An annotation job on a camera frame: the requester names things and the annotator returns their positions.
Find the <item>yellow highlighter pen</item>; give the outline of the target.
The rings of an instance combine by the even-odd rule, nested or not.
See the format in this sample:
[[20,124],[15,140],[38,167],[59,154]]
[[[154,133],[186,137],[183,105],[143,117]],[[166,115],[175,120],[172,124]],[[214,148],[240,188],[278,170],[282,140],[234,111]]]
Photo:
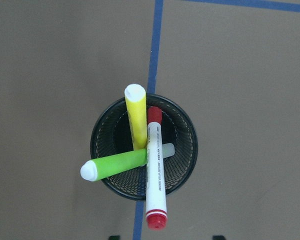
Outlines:
[[132,83],[125,88],[124,98],[133,149],[143,149],[147,143],[146,91],[141,85]]

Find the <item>green highlighter pen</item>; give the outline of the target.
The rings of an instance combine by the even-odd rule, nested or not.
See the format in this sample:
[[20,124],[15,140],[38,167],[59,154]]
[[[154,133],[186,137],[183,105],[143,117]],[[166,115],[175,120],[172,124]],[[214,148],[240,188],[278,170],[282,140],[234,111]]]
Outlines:
[[80,168],[80,175],[86,181],[95,182],[138,168],[146,163],[147,150],[133,150],[91,159]]

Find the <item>red white marker pen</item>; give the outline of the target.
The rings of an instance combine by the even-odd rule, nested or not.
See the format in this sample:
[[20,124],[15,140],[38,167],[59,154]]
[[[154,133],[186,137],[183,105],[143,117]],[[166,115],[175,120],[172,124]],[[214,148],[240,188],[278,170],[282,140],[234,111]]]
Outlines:
[[162,110],[151,106],[147,110],[146,209],[147,227],[163,230],[168,221],[162,144]]

